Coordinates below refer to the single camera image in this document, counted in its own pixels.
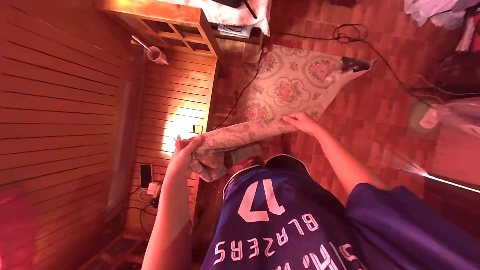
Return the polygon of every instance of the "bed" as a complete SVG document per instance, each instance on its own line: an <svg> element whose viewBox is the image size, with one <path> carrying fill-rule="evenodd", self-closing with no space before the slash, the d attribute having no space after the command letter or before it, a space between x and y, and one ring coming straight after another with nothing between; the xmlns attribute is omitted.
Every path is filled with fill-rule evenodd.
<svg viewBox="0 0 480 270"><path fill-rule="evenodd" d="M211 23L225 25L253 25L262 30L266 36L270 36L270 7L271 0L248 0L253 11L257 15L254 19L247 7L243 4L234 9L226 5L219 4L212 0L159 0L161 2L193 6L201 8L207 20Z"/></svg>

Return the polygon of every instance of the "wooden floor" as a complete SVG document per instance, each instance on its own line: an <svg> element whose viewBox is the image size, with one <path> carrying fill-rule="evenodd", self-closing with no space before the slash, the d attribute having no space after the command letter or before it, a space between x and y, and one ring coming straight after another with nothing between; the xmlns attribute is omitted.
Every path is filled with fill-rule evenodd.
<svg viewBox="0 0 480 270"><path fill-rule="evenodd" d="M366 44L338 44L275 34L286 32L316 37L331 37L340 24L360 23L369 31L367 40L389 61L398 76L412 86L424 86L414 74L429 76L432 67L450 56L460 37L461 30L445 30L426 23L418 27L403 12L403 1L361 0L353 8L331 5L327 0L276 0L272 2L270 42L299 49L309 49L360 60L379 58ZM220 79L221 92L212 97L212 125L226 116L234 103L238 68L243 47L233 41L219 42L226 49L230 64L229 80ZM399 87L381 61L366 75L347 84L325 110L320 123L351 150L362 162L368 164L376 175L390 187L404 185L423 197L423 177L396 171L385 165L392 149L400 149L421 166L428 167L435 147L434 139L407 136L407 124L412 98ZM297 132L285 136L287 147L303 160L314 179L345 203L347 194L339 184L333 169L312 136ZM282 140L277 137L262 143L264 159L283 152ZM203 184L199 190L197 207L200 215L194 227L194 257L203 260L221 207L221 194L226 180Z"/></svg>
<svg viewBox="0 0 480 270"><path fill-rule="evenodd" d="M206 130L210 97L216 70L216 59L167 51L168 66L148 63L144 79L144 92L137 135L137 156L133 171L131 191L140 186L140 165L153 164L154 181L162 182L168 162L175 150L176 136L183 139ZM193 220L198 176L188 180L190 216ZM150 199L145 192L131 196L130 207L144 208ZM153 207L147 209L153 213ZM127 229L141 230L140 211L130 209ZM154 217L142 214L144 227L150 231Z"/></svg>

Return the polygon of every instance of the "white cloth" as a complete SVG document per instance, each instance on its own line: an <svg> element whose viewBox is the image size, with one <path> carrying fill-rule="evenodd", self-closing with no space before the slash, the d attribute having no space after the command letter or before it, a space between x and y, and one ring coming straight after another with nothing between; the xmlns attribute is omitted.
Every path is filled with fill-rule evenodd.
<svg viewBox="0 0 480 270"><path fill-rule="evenodd" d="M266 36L270 36L270 7L271 0L248 0L257 19L254 19L247 7L242 4L237 9L214 2L212 0L158 0L178 5L201 8L207 20L211 23L224 25L252 25L259 27Z"/></svg>
<svg viewBox="0 0 480 270"><path fill-rule="evenodd" d="M424 25L430 19L436 26L454 29L462 25L465 11L445 11L452 9L458 1L459 0L405 0L404 11L417 21L418 26Z"/></svg>

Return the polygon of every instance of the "purple jersey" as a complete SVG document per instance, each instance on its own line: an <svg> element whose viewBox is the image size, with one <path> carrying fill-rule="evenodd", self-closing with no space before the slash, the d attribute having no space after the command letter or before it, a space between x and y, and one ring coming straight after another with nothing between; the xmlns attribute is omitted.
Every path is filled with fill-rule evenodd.
<svg viewBox="0 0 480 270"><path fill-rule="evenodd" d="M363 189L368 197L361 196ZM381 210L376 213L375 207L369 208L382 202L375 196L395 197L360 184L345 209L305 173L268 168L247 171L226 190L202 269L429 269L415 264L410 253L395 249L395 243L382 235L395 235L395 225L375 234L374 222L356 224L371 216L382 218ZM385 226L388 221L380 223Z"/></svg>

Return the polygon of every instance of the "floral blanket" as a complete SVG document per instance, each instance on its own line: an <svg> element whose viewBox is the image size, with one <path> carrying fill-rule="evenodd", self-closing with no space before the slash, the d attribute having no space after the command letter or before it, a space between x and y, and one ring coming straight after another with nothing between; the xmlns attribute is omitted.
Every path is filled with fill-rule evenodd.
<svg viewBox="0 0 480 270"><path fill-rule="evenodd" d="M346 83L370 69L370 64L353 58L278 45L260 61L257 77L239 99L234 125L205 133L194 153L190 168L207 182L236 162L260 154L255 142L295 131L282 116L304 111L318 120ZM253 79L257 67L244 65L239 90Z"/></svg>

